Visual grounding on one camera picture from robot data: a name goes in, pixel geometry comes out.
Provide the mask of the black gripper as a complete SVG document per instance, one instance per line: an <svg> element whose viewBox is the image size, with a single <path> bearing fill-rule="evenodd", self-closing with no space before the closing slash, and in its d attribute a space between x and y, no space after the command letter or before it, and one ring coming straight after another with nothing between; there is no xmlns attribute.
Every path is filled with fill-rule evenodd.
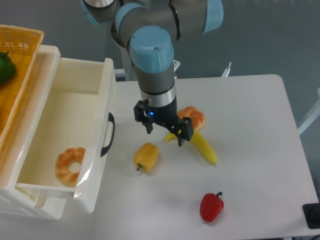
<svg viewBox="0 0 320 240"><path fill-rule="evenodd" d="M153 107L149 100L139 100L133 108L134 118L141 122L148 134L153 130L153 124L166 128L170 133L177 135L178 146L190 141L194 128L190 117L178 117L177 98L166 106Z"/></svg>

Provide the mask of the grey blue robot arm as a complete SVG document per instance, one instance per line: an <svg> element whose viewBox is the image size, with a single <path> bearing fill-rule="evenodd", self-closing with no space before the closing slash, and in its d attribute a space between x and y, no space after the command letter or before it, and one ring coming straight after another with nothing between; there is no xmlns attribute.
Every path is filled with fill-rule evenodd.
<svg viewBox="0 0 320 240"><path fill-rule="evenodd" d="M170 0L153 9L140 0L83 0L80 4L92 25L113 22L114 40L126 49L141 93L134 107L135 120L148 133L154 125L166 128L179 145L190 141L192 121L178 116L173 44L219 28L224 19L222 1Z"/></svg>

